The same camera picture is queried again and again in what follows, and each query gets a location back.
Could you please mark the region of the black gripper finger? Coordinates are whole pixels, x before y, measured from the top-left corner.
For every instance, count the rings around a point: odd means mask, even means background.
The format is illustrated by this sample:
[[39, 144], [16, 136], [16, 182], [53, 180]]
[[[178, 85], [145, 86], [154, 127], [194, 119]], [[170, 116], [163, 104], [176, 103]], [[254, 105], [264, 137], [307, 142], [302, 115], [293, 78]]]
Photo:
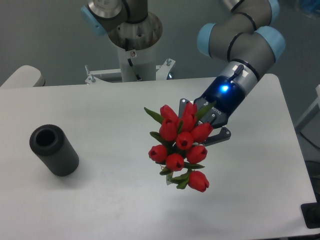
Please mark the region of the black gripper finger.
[[184, 110], [187, 106], [187, 103], [194, 103], [193, 101], [189, 101], [186, 98], [181, 98], [179, 101], [179, 109], [178, 109], [178, 117], [181, 119], [183, 117]]
[[224, 141], [228, 141], [231, 138], [231, 131], [227, 127], [222, 127], [220, 132], [216, 135], [209, 136], [201, 145], [211, 146]]

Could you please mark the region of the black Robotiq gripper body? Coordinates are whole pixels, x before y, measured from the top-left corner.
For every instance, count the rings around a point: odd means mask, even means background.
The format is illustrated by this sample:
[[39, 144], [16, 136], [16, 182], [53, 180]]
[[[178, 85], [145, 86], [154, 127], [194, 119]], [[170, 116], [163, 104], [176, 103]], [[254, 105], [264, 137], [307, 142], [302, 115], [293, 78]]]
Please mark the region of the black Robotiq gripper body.
[[229, 117], [244, 99], [245, 92], [236, 82], [236, 77], [221, 75], [194, 102], [199, 108], [215, 103], [200, 121], [210, 123], [213, 127], [222, 127], [228, 123]]

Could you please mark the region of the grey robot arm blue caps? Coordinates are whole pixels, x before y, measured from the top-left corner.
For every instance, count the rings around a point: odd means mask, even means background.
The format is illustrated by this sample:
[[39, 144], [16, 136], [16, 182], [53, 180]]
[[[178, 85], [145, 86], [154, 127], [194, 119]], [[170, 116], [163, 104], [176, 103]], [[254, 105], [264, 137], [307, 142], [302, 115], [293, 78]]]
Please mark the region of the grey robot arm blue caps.
[[[228, 140], [229, 117], [279, 59], [284, 37], [271, 27], [280, 12], [276, 0], [227, 0], [232, 16], [224, 23], [207, 23], [197, 35], [197, 49], [227, 67], [195, 100], [199, 109], [214, 103], [200, 119], [220, 132], [208, 137], [210, 146]], [[163, 33], [160, 19], [146, 0], [90, 0], [81, 15], [98, 36], [108, 36], [117, 49], [123, 82], [166, 80], [173, 66], [168, 59], [156, 68], [156, 46]]]

